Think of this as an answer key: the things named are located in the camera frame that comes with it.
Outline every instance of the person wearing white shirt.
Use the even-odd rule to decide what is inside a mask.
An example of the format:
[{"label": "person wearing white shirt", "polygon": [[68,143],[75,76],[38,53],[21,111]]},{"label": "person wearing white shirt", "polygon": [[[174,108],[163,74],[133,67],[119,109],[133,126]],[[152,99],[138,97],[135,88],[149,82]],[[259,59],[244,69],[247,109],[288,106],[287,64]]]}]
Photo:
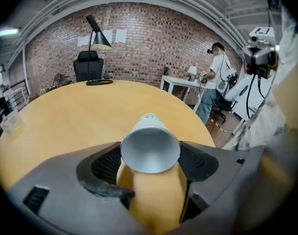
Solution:
[{"label": "person wearing white shirt", "polygon": [[216,90],[216,85],[222,80],[222,74],[230,68],[230,62],[225,55],[225,48],[221,43],[214,43],[212,46],[214,55],[213,63],[210,66],[210,73],[202,77],[201,82],[206,83],[206,89],[203,93],[201,103],[196,114],[204,124],[209,119],[212,106],[216,104],[221,94]]},{"label": "person wearing white shirt", "polygon": [[8,115],[10,113],[8,106],[6,104],[6,100],[3,92],[8,89],[8,86],[3,84],[3,76],[2,73],[5,72],[4,65],[0,65],[0,109],[4,110],[4,115]]}]

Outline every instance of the black desk lamp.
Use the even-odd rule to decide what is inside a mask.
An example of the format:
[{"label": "black desk lamp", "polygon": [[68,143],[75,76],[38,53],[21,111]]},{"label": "black desk lamp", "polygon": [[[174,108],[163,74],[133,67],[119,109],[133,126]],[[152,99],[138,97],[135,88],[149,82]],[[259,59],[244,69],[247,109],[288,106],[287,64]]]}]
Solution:
[{"label": "black desk lamp", "polygon": [[88,49],[88,81],[86,82],[86,85],[102,85],[102,84],[112,84],[113,81],[109,79],[100,79],[100,80],[90,80],[89,79],[89,57],[90,57],[90,49],[91,49],[91,40],[93,32],[95,32],[95,38],[93,45],[97,47],[98,49],[112,49],[112,46],[110,45],[109,41],[106,39],[106,37],[103,35],[101,29],[99,28],[98,24],[94,20],[92,15],[86,16],[88,23],[90,24],[92,28],[91,36],[89,39],[89,49]]}]

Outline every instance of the white ceiling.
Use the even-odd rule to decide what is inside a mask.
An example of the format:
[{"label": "white ceiling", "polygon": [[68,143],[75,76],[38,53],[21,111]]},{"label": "white ceiling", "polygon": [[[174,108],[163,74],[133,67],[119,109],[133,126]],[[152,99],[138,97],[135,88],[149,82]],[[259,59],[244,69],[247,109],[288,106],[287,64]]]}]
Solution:
[{"label": "white ceiling", "polygon": [[19,29],[17,37],[0,38],[0,63],[10,65],[41,30],[76,10],[110,2],[133,1],[165,6],[202,22],[223,37],[235,50],[243,47],[256,26],[275,28],[281,38],[280,11],[271,10],[267,0],[22,0],[3,27]]}]

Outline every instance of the clear plastic bin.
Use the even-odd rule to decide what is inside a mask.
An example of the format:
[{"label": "clear plastic bin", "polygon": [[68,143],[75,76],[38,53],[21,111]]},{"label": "clear plastic bin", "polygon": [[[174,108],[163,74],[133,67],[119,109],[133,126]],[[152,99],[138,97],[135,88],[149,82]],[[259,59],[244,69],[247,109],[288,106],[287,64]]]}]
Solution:
[{"label": "clear plastic bin", "polygon": [[9,115],[3,118],[1,123],[1,128],[7,134],[11,134],[14,132],[19,124],[22,122],[22,119],[18,113],[18,111],[12,111]]}]

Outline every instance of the round wooden table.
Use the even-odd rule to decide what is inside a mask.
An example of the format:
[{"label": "round wooden table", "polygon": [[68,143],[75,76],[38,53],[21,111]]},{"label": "round wooden table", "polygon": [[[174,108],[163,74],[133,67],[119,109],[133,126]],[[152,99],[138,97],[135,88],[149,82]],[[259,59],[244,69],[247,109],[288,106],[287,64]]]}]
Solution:
[{"label": "round wooden table", "polygon": [[[199,117],[165,91],[123,80],[101,86],[75,83],[32,101],[20,111],[18,129],[2,134],[0,183],[7,190],[51,157],[122,141],[145,113],[158,115],[180,141],[214,146]],[[179,226],[185,182],[178,163],[159,174],[132,172],[123,163],[119,175],[118,185],[136,192],[130,212],[139,222],[156,233]]]}]

